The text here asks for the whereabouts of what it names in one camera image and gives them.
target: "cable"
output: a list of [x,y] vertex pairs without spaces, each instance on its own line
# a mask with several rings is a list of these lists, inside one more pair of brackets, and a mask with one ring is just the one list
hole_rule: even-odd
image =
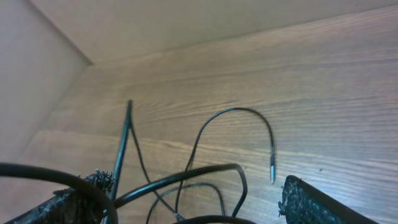
[[248,183],[246,181],[246,176],[244,175],[242,167],[239,166],[238,164],[225,164],[225,165],[201,167],[201,168],[193,169],[193,170],[190,170],[187,172],[180,172],[180,173],[165,177],[160,180],[156,180],[155,182],[144,185],[142,187],[134,189],[134,190],[120,196],[119,198],[117,198],[114,201],[114,206],[116,208],[120,208],[123,205],[125,205],[141,196],[144,196],[151,191],[160,189],[162,187],[168,186],[170,184],[176,183],[181,180],[186,180],[186,179],[190,179],[192,177],[197,177],[199,175],[208,174],[211,172],[219,172],[219,171],[224,171],[224,170],[237,170],[237,172],[239,173],[241,180],[242,180],[242,185],[243,185],[242,195],[241,195],[241,198],[239,199],[239,201],[237,202],[234,212],[233,212],[233,214],[236,215],[237,212],[239,211],[239,209],[241,208],[241,206],[244,202],[244,199],[246,198],[246,195],[248,194]]
[[[191,188],[191,187],[211,187],[212,189],[214,189],[217,192],[217,194],[218,194],[218,198],[220,199],[221,215],[225,215],[223,196],[222,196],[220,190],[218,190],[218,188],[215,185],[209,184],[209,183],[197,183],[197,184],[184,185],[182,187],[182,189],[187,189],[187,188]],[[172,192],[174,192],[176,190],[178,190],[178,187],[175,187],[173,189],[167,190],[167,191],[161,193],[160,197],[163,198],[164,196],[166,196],[166,195],[168,195],[168,194],[170,194],[170,193],[172,193]],[[152,211],[155,209],[155,207],[156,207],[158,202],[159,202],[159,198],[157,198],[155,200],[155,202],[152,204],[152,206],[150,207],[149,212],[148,212],[148,216],[147,216],[146,224],[149,224],[150,215],[152,214]]]
[[221,215],[207,215],[195,217],[176,222],[174,224],[206,224],[206,223],[232,223],[232,224],[255,224],[252,221],[241,218],[226,217]]
[[[196,153],[196,150],[197,150],[197,147],[198,147],[199,139],[200,139],[200,136],[201,136],[204,128],[206,127],[206,125],[211,120],[213,120],[216,117],[218,117],[219,115],[221,115],[223,113],[226,113],[226,112],[229,112],[229,111],[234,111],[234,110],[241,110],[241,111],[247,111],[247,112],[250,112],[250,113],[254,113],[258,117],[260,117],[263,120],[263,122],[266,124],[267,129],[268,129],[268,133],[269,133],[270,145],[271,145],[271,163],[270,163],[270,165],[271,165],[271,176],[270,176],[270,178],[271,178],[271,183],[273,184],[274,183],[274,179],[275,179],[275,145],[274,145],[274,137],[272,135],[271,126],[269,125],[267,119],[262,114],[260,114],[259,112],[255,111],[253,109],[250,109],[250,108],[228,108],[228,109],[225,109],[225,110],[217,112],[211,118],[209,118],[199,130],[197,139],[195,141],[195,144],[193,145],[191,156],[190,156],[190,158],[188,160],[187,166],[185,167],[185,171],[189,170],[189,168],[193,164],[193,159],[195,158],[195,153]],[[175,212],[176,213],[178,213],[178,203],[179,203],[179,200],[180,200],[180,194],[181,194],[182,185],[183,185],[183,181],[180,182],[180,186],[179,186],[178,191],[177,191],[177,197],[175,199]],[[238,213],[238,210],[234,211],[234,213],[232,214],[232,217],[235,217],[237,213]]]
[[[134,130],[134,124],[132,122],[132,110],[129,113],[129,119],[128,120],[129,120],[129,127],[131,129],[131,135],[132,135],[132,138],[134,139],[134,144],[136,145],[138,158],[139,158],[139,163],[141,164],[142,172],[144,173],[145,179],[150,184],[150,183],[152,183],[152,181],[150,181],[150,178],[149,178],[148,173],[147,173],[147,169],[145,168],[144,160],[142,159],[141,148],[139,147],[137,135],[136,135],[136,132]],[[181,219],[185,219],[180,214],[178,214],[176,211],[174,211],[174,209],[165,200],[163,200],[163,198],[155,190],[154,190],[154,194],[156,195],[158,200],[160,200],[178,219],[180,219],[180,220]]]
[[45,180],[67,185],[89,195],[95,202],[100,204],[104,210],[107,210],[111,223],[118,223],[118,214],[112,201],[102,193],[102,191],[74,175],[41,167],[0,162],[0,176]]

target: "wall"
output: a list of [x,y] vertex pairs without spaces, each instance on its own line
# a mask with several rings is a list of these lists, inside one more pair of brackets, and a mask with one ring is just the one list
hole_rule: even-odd
[[0,161],[18,157],[87,64],[29,1],[0,1]]
[[361,12],[398,0],[32,0],[94,63]]

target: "thin black cable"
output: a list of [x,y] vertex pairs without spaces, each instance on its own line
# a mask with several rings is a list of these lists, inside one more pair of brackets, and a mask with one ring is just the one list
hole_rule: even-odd
[[118,213],[112,201],[102,191],[74,175],[41,167],[0,162],[0,176],[45,180],[67,185],[77,191],[86,193],[107,211],[111,223],[118,223]]
[[195,217],[176,222],[174,224],[207,224],[207,223],[232,223],[232,224],[255,224],[252,221],[235,217],[226,217],[221,215],[207,215]]
[[[248,112],[254,113],[258,117],[260,117],[263,120],[263,122],[265,122],[265,124],[267,126],[267,129],[268,129],[268,132],[269,132],[269,139],[270,139],[270,145],[271,145],[271,183],[273,183],[274,171],[275,171],[275,168],[274,168],[274,166],[275,166],[275,145],[274,145],[274,137],[273,137],[273,134],[272,134],[271,126],[269,125],[267,119],[262,114],[260,114],[259,112],[255,111],[253,109],[250,109],[250,108],[228,108],[228,109],[225,109],[225,110],[217,112],[211,118],[209,118],[199,130],[199,133],[198,133],[198,136],[196,138],[195,144],[193,145],[191,156],[190,156],[190,158],[188,160],[187,166],[185,167],[185,171],[189,170],[190,166],[192,166],[192,164],[193,164],[193,159],[195,158],[195,153],[196,153],[196,150],[197,150],[197,147],[198,147],[199,139],[200,139],[200,136],[201,136],[204,128],[206,127],[206,125],[211,120],[213,120],[216,117],[218,117],[219,115],[221,115],[223,113],[226,113],[226,112],[229,112],[229,111],[234,111],[234,110],[248,111]],[[179,203],[179,200],[180,200],[180,194],[181,194],[182,185],[183,185],[183,181],[180,182],[180,186],[179,186],[178,191],[177,191],[177,197],[175,199],[175,209],[174,210],[175,210],[176,213],[178,213],[178,203]],[[232,217],[235,217],[236,214],[238,213],[238,211],[239,210],[236,210],[236,211],[234,210],[234,213],[232,214]]]
[[233,214],[237,214],[237,212],[239,211],[239,209],[241,208],[241,206],[244,202],[244,199],[246,198],[246,195],[248,194],[248,183],[246,181],[246,176],[244,175],[242,167],[238,164],[225,164],[225,165],[201,167],[201,168],[193,169],[193,170],[186,171],[186,172],[180,172],[180,173],[165,177],[160,180],[156,180],[150,184],[144,185],[142,187],[134,189],[134,190],[120,196],[119,198],[117,198],[114,201],[114,206],[116,208],[120,208],[123,205],[125,205],[141,196],[148,194],[149,192],[152,192],[154,190],[160,189],[160,188],[168,186],[170,184],[179,182],[181,180],[190,179],[192,177],[197,177],[199,175],[208,174],[211,172],[219,172],[219,171],[225,171],[225,170],[236,170],[239,173],[239,176],[242,180],[242,185],[243,185],[242,195],[241,195],[241,198],[239,199],[239,201],[237,202],[234,212],[233,212]]
[[[141,148],[139,146],[137,135],[136,135],[136,132],[134,130],[134,124],[132,122],[132,110],[129,113],[129,127],[131,129],[131,135],[132,135],[132,137],[134,139],[134,144],[136,145],[136,149],[137,149],[137,153],[138,153],[139,162],[141,164],[142,172],[144,173],[145,179],[150,184],[150,183],[152,183],[152,181],[150,180],[150,178],[148,176],[148,173],[147,173],[147,169],[145,168],[144,160],[142,159]],[[155,190],[154,190],[154,194],[156,195],[158,200],[160,200],[178,219],[185,219],[180,214],[178,214],[165,200],[163,200],[163,198]]]
[[[211,187],[212,189],[214,189],[217,192],[217,194],[218,194],[218,198],[220,199],[221,215],[225,215],[223,196],[222,196],[220,190],[217,188],[217,186],[215,186],[213,184],[209,184],[209,183],[197,183],[197,184],[184,185],[182,187],[182,189],[187,189],[187,188],[191,188],[191,187]],[[170,193],[172,193],[172,192],[174,192],[176,190],[178,190],[178,187],[175,187],[175,188],[172,188],[170,190],[167,190],[167,191],[161,193],[160,197],[163,198],[164,196],[166,196],[166,195],[168,195],[168,194],[170,194]],[[155,207],[156,207],[158,202],[159,202],[159,198],[157,198],[155,200],[155,202],[152,204],[152,206],[150,207],[149,212],[148,212],[148,216],[147,216],[146,224],[149,223],[150,215],[152,214],[152,211],[155,209]]]

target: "thick black cable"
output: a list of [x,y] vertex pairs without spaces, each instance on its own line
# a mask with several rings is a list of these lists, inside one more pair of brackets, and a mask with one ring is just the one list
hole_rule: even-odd
[[45,180],[67,185],[86,193],[107,211],[111,223],[118,223],[118,214],[112,201],[102,191],[77,176],[52,169],[3,162],[0,162],[0,176]]
[[[152,183],[152,181],[150,180],[150,178],[148,176],[147,169],[145,168],[144,160],[142,159],[141,148],[139,146],[138,139],[137,139],[137,134],[136,134],[136,132],[134,130],[134,123],[133,123],[133,120],[132,120],[132,110],[129,113],[129,119],[128,120],[129,120],[129,127],[131,129],[131,135],[132,135],[132,138],[134,139],[134,144],[136,145],[136,149],[137,149],[137,153],[138,153],[139,162],[141,164],[142,172],[144,173],[145,179],[150,184],[150,183]],[[156,195],[158,200],[160,200],[178,219],[185,219],[180,214],[178,214],[165,200],[163,200],[163,198],[155,190],[154,190],[154,194]]]
[[176,222],[174,224],[207,224],[207,223],[232,223],[232,224],[255,224],[252,221],[235,217],[226,217],[221,215],[207,215],[202,217],[189,218]]
[[199,175],[208,174],[208,173],[212,173],[212,172],[225,171],[225,170],[236,170],[239,173],[239,176],[242,180],[242,185],[243,185],[242,195],[241,195],[241,198],[239,199],[239,201],[237,202],[234,212],[233,212],[233,214],[237,214],[237,212],[239,211],[239,209],[241,208],[241,206],[244,202],[244,199],[246,198],[246,195],[248,194],[248,183],[246,181],[246,176],[244,175],[242,167],[238,164],[225,164],[225,165],[201,167],[201,168],[192,169],[192,170],[186,171],[186,172],[180,172],[180,173],[165,177],[160,180],[156,180],[150,184],[144,185],[142,187],[134,189],[134,190],[120,196],[119,198],[117,198],[114,201],[114,206],[116,208],[120,208],[123,205],[125,205],[141,196],[148,194],[149,192],[152,192],[154,190],[160,189],[160,188],[168,186],[170,184],[179,182],[181,180],[187,180],[187,179],[191,179],[192,177],[197,177]]
[[[189,168],[193,164],[193,159],[195,158],[195,153],[196,153],[196,150],[197,150],[197,147],[198,147],[199,139],[200,139],[200,136],[201,136],[204,128],[206,127],[206,125],[211,120],[213,120],[216,117],[218,117],[219,115],[221,115],[223,113],[226,113],[226,112],[229,112],[229,111],[235,111],[235,110],[241,110],[241,111],[247,111],[247,112],[250,112],[250,113],[254,113],[258,117],[260,117],[263,120],[263,122],[266,124],[267,129],[268,129],[268,133],[269,133],[270,145],[271,145],[271,178],[272,178],[271,181],[273,181],[273,179],[274,179],[273,172],[274,172],[274,166],[275,166],[275,145],[274,145],[274,137],[273,137],[273,134],[272,134],[271,126],[269,125],[267,119],[262,114],[260,114],[259,112],[255,111],[253,109],[250,109],[250,108],[228,108],[228,109],[225,109],[225,110],[217,112],[211,118],[209,118],[199,130],[199,133],[198,133],[198,136],[196,138],[195,144],[193,145],[191,156],[190,156],[190,158],[188,160],[187,166],[185,167],[185,171],[189,170]],[[175,208],[174,208],[174,210],[175,210],[176,213],[178,213],[178,203],[179,203],[179,200],[180,200],[180,194],[181,194],[182,185],[183,185],[183,181],[180,182],[180,186],[179,186],[179,189],[177,191],[177,196],[176,196],[176,199],[175,199]],[[232,214],[232,217],[235,217],[236,214],[238,213],[238,211],[239,210],[234,210],[234,212]]]
[[[224,200],[223,200],[223,195],[221,194],[220,190],[213,184],[209,184],[209,183],[197,183],[197,184],[188,184],[188,185],[184,185],[182,187],[182,189],[187,189],[187,188],[191,188],[191,187],[211,187],[212,189],[214,189],[217,194],[218,194],[218,198],[220,200],[220,207],[221,207],[221,215],[225,215],[225,206],[224,206]],[[174,192],[178,190],[178,187],[172,188],[170,190],[166,190],[165,192],[160,194],[160,197],[163,198],[164,196]],[[147,216],[147,221],[146,224],[149,224],[149,220],[150,220],[150,215],[152,214],[153,210],[155,209],[157,203],[159,202],[159,198],[157,198],[155,200],[155,202],[152,204],[152,206],[149,209],[148,212],[148,216]]]

